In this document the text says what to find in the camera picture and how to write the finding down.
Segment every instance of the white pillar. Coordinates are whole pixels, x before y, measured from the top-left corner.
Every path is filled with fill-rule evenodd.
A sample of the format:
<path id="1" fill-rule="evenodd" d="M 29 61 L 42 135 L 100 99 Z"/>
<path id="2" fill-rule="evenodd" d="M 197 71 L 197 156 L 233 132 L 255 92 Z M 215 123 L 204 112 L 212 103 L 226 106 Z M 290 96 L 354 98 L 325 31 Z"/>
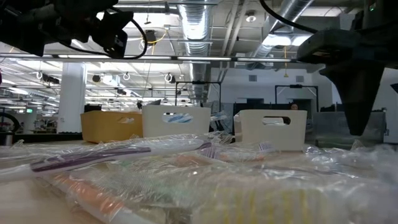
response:
<path id="1" fill-rule="evenodd" d="M 35 129 L 35 121 L 37 119 L 37 108 L 26 108 L 24 115 L 24 134 L 32 134 Z"/>
<path id="2" fill-rule="evenodd" d="M 85 109 L 87 72 L 84 63 L 64 63 L 62 69 L 58 133 L 80 133 Z"/>

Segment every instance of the white plastic bin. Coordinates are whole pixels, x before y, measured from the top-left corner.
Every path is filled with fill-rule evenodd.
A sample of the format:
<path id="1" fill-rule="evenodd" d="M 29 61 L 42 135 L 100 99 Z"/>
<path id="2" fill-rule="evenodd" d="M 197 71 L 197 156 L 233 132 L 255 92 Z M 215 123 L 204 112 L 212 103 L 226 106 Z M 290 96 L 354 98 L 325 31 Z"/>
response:
<path id="1" fill-rule="evenodd" d="M 169 114 L 189 114 L 192 118 L 186 123 L 168 123 L 163 117 Z M 142 127 L 145 138 L 171 134 L 204 134 L 209 132 L 210 108 L 154 106 L 142 107 Z"/>
<path id="2" fill-rule="evenodd" d="M 306 111 L 243 110 L 234 117 L 236 141 L 268 141 L 280 151 L 301 151 L 306 120 Z"/>

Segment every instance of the ceiling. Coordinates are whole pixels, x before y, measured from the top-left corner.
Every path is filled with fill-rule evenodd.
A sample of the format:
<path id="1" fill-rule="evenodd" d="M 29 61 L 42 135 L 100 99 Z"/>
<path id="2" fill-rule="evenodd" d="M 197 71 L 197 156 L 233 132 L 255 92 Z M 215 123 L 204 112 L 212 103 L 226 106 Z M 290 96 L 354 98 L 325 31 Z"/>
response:
<path id="1" fill-rule="evenodd" d="M 273 6 L 274 10 L 278 10 L 282 0 L 267 1 L 270 6 Z M 226 36 L 226 27 L 230 19 L 230 14 L 233 5 L 232 0 L 218 1 L 218 4 L 212 7 L 213 19 L 211 20 L 210 27 L 210 38 L 208 39 L 211 43 L 210 55 L 220 56 L 224 55 L 221 52 L 224 38 Z M 315 0 L 314 3 L 302 14 L 298 19 L 298 23 L 308 24 L 308 26 L 316 27 L 317 29 L 324 29 L 327 27 L 333 27 L 336 24 L 336 18 L 341 13 L 354 13 L 357 8 L 361 6 L 362 1 L 342 1 L 342 0 Z M 131 4 L 136 3 L 135 1 L 123 1 L 119 0 L 120 4 Z M 163 4 L 162 2 L 142 2 L 140 4 Z M 254 11 L 256 20 L 254 22 L 248 22 L 243 19 L 241 28 L 238 32 L 238 41 L 233 45 L 232 55 L 236 53 L 249 53 L 256 49 L 256 47 L 262 42 L 262 27 L 265 20 L 265 11 L 262 9 L 258 1 L 250 1 L 248 4 L 247 11 Z M 147 13 L 135 13 L 134 19 L 142 26 L 144 30 L 155 30 L 157 40 L 159 40 L 155 47 L 147 51 L 147 55 L 185 55 L 185 46 L 183 43 L 183 30 L 182 22 L 178 15 L 166 15 L 166 14 L 147 14 Z M 141 35 L 139 31 L 134 27 L 133 24 L 128 24 L 124 29 L 129 36 L 128 46 L 126 48 L 126 55 L 137 55 L 141 52 Z M 300 34 L 301 31 L 294 30 L 294 34 Z M 73 46 L 94 51 L 102 51 L 92 40 L 88 43 L 80 43 L 73 41 Z M 286 48 L 274 49 L 271 54 L 274 57 L 287 57 L 294 58 L 297 47 L 286 46 Z M 0 42 L 1 53 L 23 53 L 19 49 L 8 46 Z M 57 55 L 68 55 L 77 54 L 74 50 L 70 50 L 60 44 L 50 44 L 45 48 L 45 54 L 57 54 Z M 109 100 L 101 97 L 117 96 L 116 90 L 112 90 L 110 86 L 108 90 L 96 89 L 98 86 L 106 86 L 104 83 L 95 83 L 92 81 L 94 75 L 119 75 L 121 78 L 120 84 L 129 88 L 137 88 L 134 92 L 140 96 L 146 97 L 147 101 L 156 98 L 170 97 L 172 98 L 175 93 L 175 85 L 165 81 L 165 75 L 168 73 L 175 76 L 180 81 L 189 80 L 189 64 L 188 63 L 149 63 L 144 60 L 132 61 L 132 62 L 85 62 L 86 69 L 88 71 L 87 78 L 87 102 L 101 103 L 109 110 L 121 110 L 120 106 L 113 106 L 115 103 L 109 103 Z M 29 89 L 24 89 L 29 92 L 29 95 L 24 95 L 16 92 L 11 92 L 6 89 L 1 90 L 3 101 L 0 102 L 7 108 L 17 106 L 37 106 L 38 104 L 29 103 L 27 100 L 8 100 L 4 98 L 32 98 L 35 101 L 42 101 L 47 99 L 51 104 L 54 104 L 53 110 L 43 111 L 43 113 L 53 114 L 57 112 L 58 102 L 60 94 L 60 85 L 54 85 L 43 82 L 40 78 L 41 73 L 58 78 L 62 82 L 62 67 L 63 63 L 60 61 L 46 61 L 42 62 L 36 60 L 22 60 L 16 58 L 0 58 L 0 69 L 2 71 L 2 78 L 6 80 L 9 85 L 17 86 L 30 86 Z M 275 63 L 273 69 L 280 70 L 284 68 L 284 63 Z M 305 68 L 305 65 L 301 64 L 289 64 L 288 69 Z M 240 72 L 229 72 L 228 78 L 226 78 L 226 85 L 236 85 L 241 82 L 239 77 Z M 213 75 L 213 79 L 218 75 L 216 72 Z M 272 77 L 263 78 L 265 82 L 273 79 Z M 151 91 L 148 88 L 156 88 L 158 90 Z M 182 91 L 181 99 L 188 97 L 189 91 Z M 131 102 L 131 99 L 118 99 L 118 101 Z M 129 105 L 130 108 L 134 107 L 135 103 Z"/>

